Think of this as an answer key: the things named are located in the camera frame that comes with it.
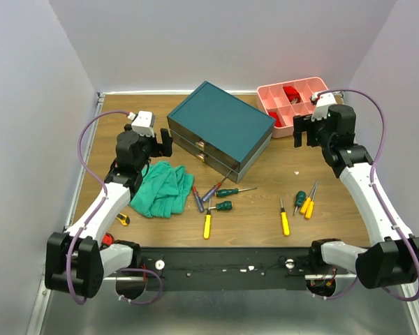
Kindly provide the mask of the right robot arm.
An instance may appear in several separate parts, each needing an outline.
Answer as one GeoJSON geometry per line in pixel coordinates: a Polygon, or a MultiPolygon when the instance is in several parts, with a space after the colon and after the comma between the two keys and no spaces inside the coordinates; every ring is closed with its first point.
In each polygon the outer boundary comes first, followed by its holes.
{"type": "Polygon", "coordinates": [[[322,239],[311,245],[307,264],[317,274],[331,266],[354,273],[368,289],[419,282],[419,237],[404,224],[390,204],[373,160],[355,143],[356,114],[347,105],[331,105],[325,117],[293,118],[294,145],[302,137],[320,147],[326,163],[351,194],[369,235],[369,248],[348,245],[338,239],[322,239]]]}

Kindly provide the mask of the yellow utility knife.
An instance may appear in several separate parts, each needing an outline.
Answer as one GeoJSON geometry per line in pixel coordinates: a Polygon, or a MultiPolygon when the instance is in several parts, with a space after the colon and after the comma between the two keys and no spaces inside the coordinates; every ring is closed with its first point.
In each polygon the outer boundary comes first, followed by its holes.
{"type": "Polygon", "coordinates": [[[117,214],[117,220],[123,225],[123,226],[127,226],[130,224],[131,220],[130,218],[123,214],[123,213],[119,213],[117,214]]]}

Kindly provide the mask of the clear drawer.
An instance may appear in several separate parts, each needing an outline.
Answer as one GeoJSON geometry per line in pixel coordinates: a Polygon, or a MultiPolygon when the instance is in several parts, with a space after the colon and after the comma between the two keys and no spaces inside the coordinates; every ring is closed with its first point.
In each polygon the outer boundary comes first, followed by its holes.
{"type": "Polygon", "coordinates": [[[191,136],[185,137],[184,135],[179,134],[177,131],[170,129],[171,135],[174,139],[174,142],[179,144],[182,142],[182,147],[185,144],[191,146],[194,151],[197,153],[203,153],[207,156],[211,156],[212,158],[221,161],[223,164],[230,165],[230,166],[240,166],[240,162],[236,161],[233,157],[229,156],[227,153],[223,152],[222,150],[216,148],[214,145],[210,144],[202,140],[200,137],[191,133],[191,136]]]}

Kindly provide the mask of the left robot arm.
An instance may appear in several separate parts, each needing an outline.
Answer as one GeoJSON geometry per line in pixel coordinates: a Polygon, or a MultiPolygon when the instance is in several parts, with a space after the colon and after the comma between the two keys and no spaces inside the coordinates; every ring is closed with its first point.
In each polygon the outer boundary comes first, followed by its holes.
{"type": "Polygon", "coordinates": [[[162,128],[161,139],[125,128],[117,136],[116,157],[101,182],[101,192],[81,218],[47,241],[45,286],[71,295],[83,304],[96,295],[103,279],[116,271],[132,276],[140,270],[140,246],[120,241],[101,248],[117,215],[138,192],[151,158],[170,157],[172,138],[162,128]]]}

